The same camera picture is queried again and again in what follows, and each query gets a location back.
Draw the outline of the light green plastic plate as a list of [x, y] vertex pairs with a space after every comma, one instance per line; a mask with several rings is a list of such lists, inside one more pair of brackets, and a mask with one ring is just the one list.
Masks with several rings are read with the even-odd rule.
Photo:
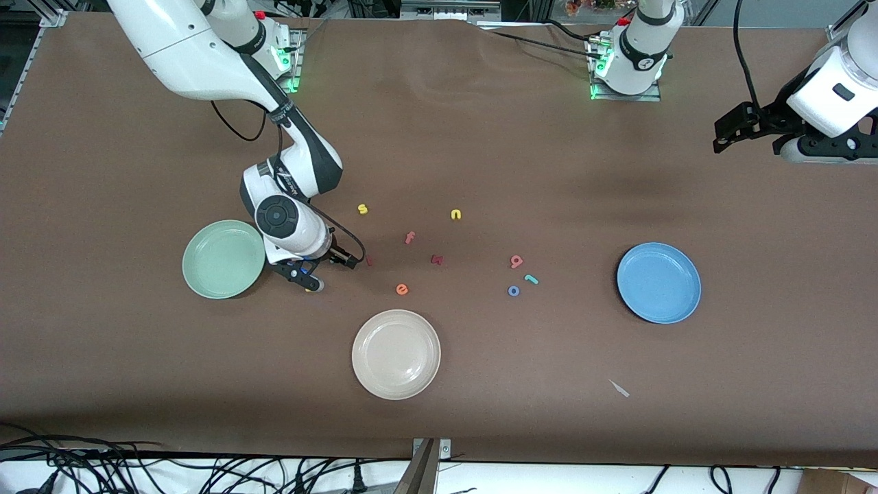
[[201, 228], [186, 245], [182, 275], [194, 293], [229, 299], [244, 293], [265, 265], [263, 238], [242, 221], [218, 221]]

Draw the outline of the beige plastic plate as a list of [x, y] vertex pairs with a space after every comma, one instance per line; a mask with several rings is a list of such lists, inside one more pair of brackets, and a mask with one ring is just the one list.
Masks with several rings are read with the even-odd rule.
[[351, 363], [373, 396], [402, 401], [426, 390], [441, 366], [436, 329], [420, 314], [390, 309], [370, 317], [355, 335]]

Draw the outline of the blue plastic plate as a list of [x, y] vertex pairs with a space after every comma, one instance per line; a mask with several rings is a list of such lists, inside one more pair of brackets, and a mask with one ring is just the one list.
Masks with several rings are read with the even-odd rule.
[[640, 319], [671, 325], [696, 312], [702, 282], [694, 262], [677, 247], [643, 243], [634, 245], [621, 257], [617, 291]]

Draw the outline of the brown table cover sheet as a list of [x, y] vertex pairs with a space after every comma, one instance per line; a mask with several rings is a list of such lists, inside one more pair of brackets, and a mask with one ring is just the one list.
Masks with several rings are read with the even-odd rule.
[[[216, 301], [182, 254], [247, 221], [239, 179], [276, 129], [244, 143], [113, 16], [70, 14], [0, 137], [0, 421], [186, 452], [406, 457], [446, 437], [467, 460], [878, 468], [878, 167], [791, 165], [769, 139], [715, 154], [746, 97], [731, 33], [681, 30], [672, 52], [661, 102], [614, 102], [571, 54], [464, 22], [321, 24], [294, 101], [344, 173], [316, 205], [374, 266], [320, 266], [320, 293], [264, 272]], [[643, 243], [700, 273], [684, 321], [621, 299]], [[390, 309], [442, 347], [402, 401], [351, 363]]]

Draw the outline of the orange artificial flowers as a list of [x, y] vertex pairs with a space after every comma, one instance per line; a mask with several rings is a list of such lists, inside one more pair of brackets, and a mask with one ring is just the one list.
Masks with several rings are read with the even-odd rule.
[[592, 18], [617, 10], [619, 0], [564, 0], [562, 6], [569, 18]]

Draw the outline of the grey metal equipment box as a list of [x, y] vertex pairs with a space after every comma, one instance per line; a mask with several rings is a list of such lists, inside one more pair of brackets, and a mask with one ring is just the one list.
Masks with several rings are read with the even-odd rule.
[[404, 20], [464, 20], [501, 22], [499, 0], [401, 0], [399, 18]]

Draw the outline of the cardboard box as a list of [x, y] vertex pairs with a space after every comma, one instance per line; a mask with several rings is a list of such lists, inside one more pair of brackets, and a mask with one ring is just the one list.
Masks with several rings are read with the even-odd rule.
[[878, 494], [878, 478], [861, 478], [859, 472], [805, 469], [796, 494]]

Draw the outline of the aluminium frame profile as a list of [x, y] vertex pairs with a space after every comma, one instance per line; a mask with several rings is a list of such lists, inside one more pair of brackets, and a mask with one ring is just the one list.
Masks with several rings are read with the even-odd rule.
[[67, 0], [24, 0], [40, 17], [40, 27], [63, 25], [68, 10], [74, 10]]
[[868, 0], [857, 0], [844, 14], [836, 21], [826, 26], [825, 34], [828, 42], [833, 42], [838, 37], [844, 35], [850, 26], [857, 20], [864, 10], [868, 9]]

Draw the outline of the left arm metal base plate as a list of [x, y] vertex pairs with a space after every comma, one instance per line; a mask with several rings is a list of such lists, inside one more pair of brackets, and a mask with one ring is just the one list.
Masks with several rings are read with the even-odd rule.
[[611, 32], [604, 31], [591, 35], [584, 41], [586, 53], [590, 55], [589, 78], [592, 100], [612, 100], [623, 102], [659, 102], [661, 89], [658, 78], [664, 60], [658, 68], [636, 70], [623, 56], [618, 56], [613, 48]]

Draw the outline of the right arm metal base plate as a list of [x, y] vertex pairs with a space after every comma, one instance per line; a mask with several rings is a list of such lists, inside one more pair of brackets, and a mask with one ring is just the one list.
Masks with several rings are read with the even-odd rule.
[[291, 29], [287, 25], [263, 22], [265, 41], [254, 59], [275, 78], [288, 94], [298, 90], [305, 53], [307, 30]]

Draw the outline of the small metal bracket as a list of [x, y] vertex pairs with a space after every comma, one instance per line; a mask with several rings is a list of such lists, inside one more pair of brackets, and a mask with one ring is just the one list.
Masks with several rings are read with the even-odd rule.
[[[420, 449], [421, 444], [426, 441], [426, 438], [414, 438], [413, 439], [413, 449], [412, 456], [414, 457]], [[438, 459], [440, 462], [447, 462], [451, 459], [451, 439], [450, 438], [435, 438], [435, 444], [438, 445], [439, 454]]]

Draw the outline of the brown wooden post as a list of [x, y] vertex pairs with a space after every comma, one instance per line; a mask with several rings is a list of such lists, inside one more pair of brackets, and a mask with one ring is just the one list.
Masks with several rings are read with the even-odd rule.
[[393, 494], [436, 494], [441, 459], [441, 438], [415, 440], [413, 458], [399, 479]]

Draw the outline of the aluminium frame rail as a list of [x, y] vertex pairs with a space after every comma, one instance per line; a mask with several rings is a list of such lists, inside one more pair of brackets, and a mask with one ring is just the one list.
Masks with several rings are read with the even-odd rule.
[[12, 118], [43, 34], [38, 25], [0, 25], [0, 137]]

